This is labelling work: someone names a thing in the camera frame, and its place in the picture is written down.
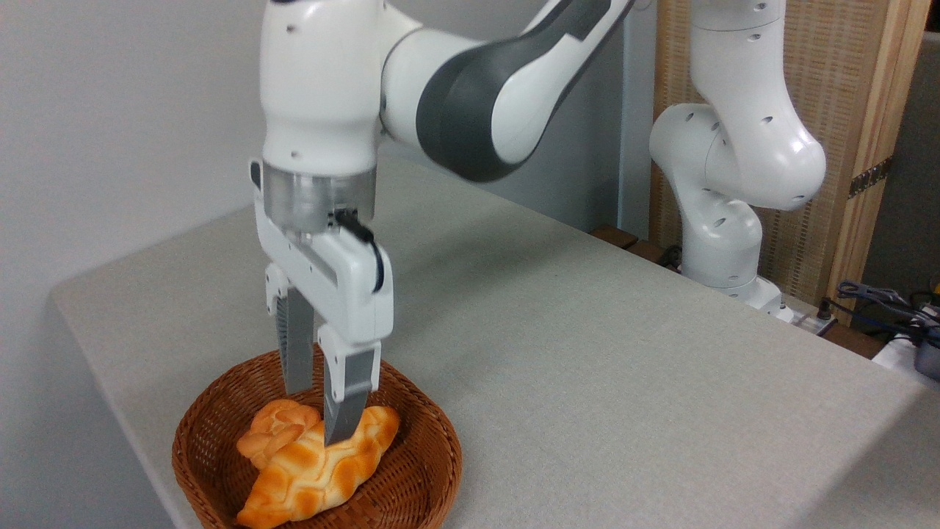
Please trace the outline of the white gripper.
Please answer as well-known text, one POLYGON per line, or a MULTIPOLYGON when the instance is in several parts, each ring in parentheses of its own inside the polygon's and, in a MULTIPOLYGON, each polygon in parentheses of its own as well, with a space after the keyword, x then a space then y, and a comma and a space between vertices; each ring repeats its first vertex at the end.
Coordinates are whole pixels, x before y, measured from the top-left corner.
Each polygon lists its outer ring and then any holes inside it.
POLYGON ((325 358, 325 446, 355 434, 379 385, 380 339, 393 328, 394 284, 387 253, 367 223, 376 172, 322 176, 250 163, 256 232, 287 395, 312 388, 314 309, 325 358))

